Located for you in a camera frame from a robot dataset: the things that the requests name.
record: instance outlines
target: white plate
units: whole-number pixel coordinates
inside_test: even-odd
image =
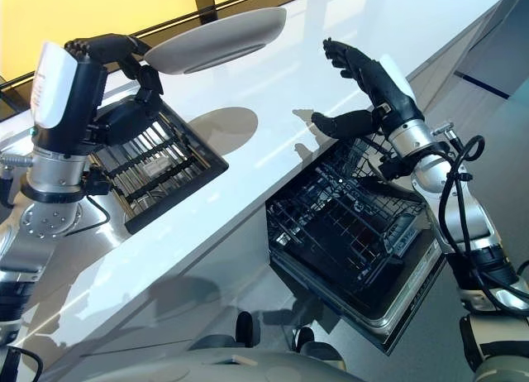
[[[257,51],[283,30],[287,11],[269,7],[223,18],[175,36],[145,54],[164,74],[191,74]]]

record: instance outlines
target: cable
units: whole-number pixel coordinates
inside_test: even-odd
[[[525,262],[522,262],[522,264],[518,267],[518,270],[516,271],[517,275],[521,275],[523,271],[526,269],[526,267],[529,266],[529,260],[526,260]]]
[[[476,149],[475,153],[473,153],[472,155],[469,155],[470,151],[474,148],[476,144],[478,144],[478,148]],[[529,309],[521,310],[521,309],[510,308],[504,305],[493,295],[493,293],[490,291],[488,286],[485,284],[483,277],[495,283],[500,288],[507,290],[509,293],[518,297],[522,301],[524,301],[524,299],[529,299],[529,294],[526,294],[518,289],[515,289],[507,284],[504,284],[503,282],[501,282],[500,280],[497,280],[490,274],[479,270],[479,267],[476,265],[474,258],[470,256],[471,247],[470,247],[469,228],[466,223],[465,199],[463,197],[463,189],[461,186],[461,176],[459,175],[459,168],[463,160],[469,160],[469,161],[477,160],[484,151],[484,145],[485,145],[485,139],[482,136],[474,136],[461,150],[457,158],[450,163],[450,166],[451,166],[450,173],[447,175],[445,187],[443,188],[443,191],[441,194],[441,200],[439,204],[439,225],[441,228],[441,232],[445,236],[446,240],[449,242],[450,246],[452,246],[456,254],[462,256],[471,264],[473,268],[471,270],[471,274],[474,276],[474,278],[478,282],[479,287],[483,290],[488,300],[496,308],[503,310],[505,313],[509,313],[516,317],[526,318],[526,317],[529,317]],[[442,157],[447,161],[451,161],[446,156],[442,156]],[[461,231],[463,232],[463,242],[465,244],[465,251],[461,251],[461,249],[455,242],[454,237],[451,235],[450,231],[448,230],[448,226],[446,225],[446,205],[448,203],[448,198],[450,197],[450,192],[454,184],[455,184],[455,191],[457,195],[458,208],[460,212]]]
[[[95,207],[97,208],[100,212],[103,213],[103,215],[105,216],[105,219],[101,222],[98,222],[98,223],[94,223],[93,225],[90,225],[89,227],[83,227],[81,229],[78,229],[76,231],[72,231],[72,232],[69,232],[69,233],[66,233],[64,236],[72,236],[72,235],[75,235],[77,233],[81,233],[81,232],[84,232],[84,231],[87,231],[88,229],[94,229],[95,227],[100,227],[101,225],[104,225],[105,223],[109,222],[110,221],[110,214],[108,213],[107,210],[105,210],[101,205],[99,205],[93,198],[91,198],[90,196],[87,196],[86,199]]]
[[[33,377],[33,381],[32,382],[37,382],[39,380],[39,378],[41,377],[42,371],[44,369],[44,362],[39,357],[39,355],[37,355],[33,351],[28,351],[27,349],[24,349],[24,348],[21,348],[21,347],[9,346],[9,348],[14,350],[14,351],[19,351],[23,355],[26,355],[26,356],[32,358],[36,362],[36,371],[35,371],[35,376]]]

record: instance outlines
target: kitchen counter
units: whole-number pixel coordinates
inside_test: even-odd
[[[296,0],[285,5],[283,33],[264,49],[195,74],[162,74],[164,101],[198,131],[204,119],[225,117],[223,108],[240,108],[241,114],[228,111],[236,120],[227,129],[210,131],[213,147],[228,144],[217,148],[228,170],[80,270],[67,294],[57,289],[28,308],[17,343],[30,345],[56,325],[48,338],[59,349],[40,353],[49,365],[94,334],[103,336],[128,303],[169,270],[183,272],[200,260],[327,149],[332,141],[309,124],[310,110],[336,115],[370,102],[331,67],[322,39],[355,45],[375,59],[389,54],[412,78],[498,1]],[[114,96],[126,86],[122,73],[109,76],[107,91]],[[31,117],[25,112],[7,123],[8,132],[20,131]]]

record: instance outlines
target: black wire rack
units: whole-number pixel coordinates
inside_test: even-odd
[[[339,141],[267,202],[270,249],[353,293],[402,258],[424,208],[373,173],[369,161],[392,151],[379,138]]]
[[[91,154],[112,181],[130,233],[199,190],[228,168],[167,105],[152,125],[123,145]]]

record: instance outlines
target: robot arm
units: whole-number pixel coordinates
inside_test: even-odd
[[[86,171],[88,154],[139,135],[160,110],[158,72],[132,56],[149,48],[134,37],[113,34],[70,41],[64,49],[44,45],[31,93],[33,152],[0,155],[2,165],[29,166],[13,205],[7,204],[9,179],[0,193],[12,209],[0,225],[1,381],[16,380],[22,350],[7,345],[17,337],[24,307],[58,241],[74,233],[82,217],[79,200],[110,190],[100,170]],[[98,110],[110,62],[141,87],[136,96]]]
[[[368,94],[374,109],[334,118],[315,112],[312,121],[334,138],[381,131],[394,153],[381,158],[375,173],[387,181],[409,175],[414,190],[428,206],[461,302],[470,312],[461,319],[460,330],[471,368],[476,370],[488,358],[517,356],[521,367],[529,370],[529,287],[505,255],[489,215],[469,191],[472,176],[463,165],[479,158],[484,138],[476,136],[463,146],[452,125],[432,131],[391,59],[374,61],[331,39],[323,41],[323,48],[332,65],[341,69],[341,76],[354,79]],[[454,153],[448,143],[436,140],[441,133],[456,157],[451,156]]]

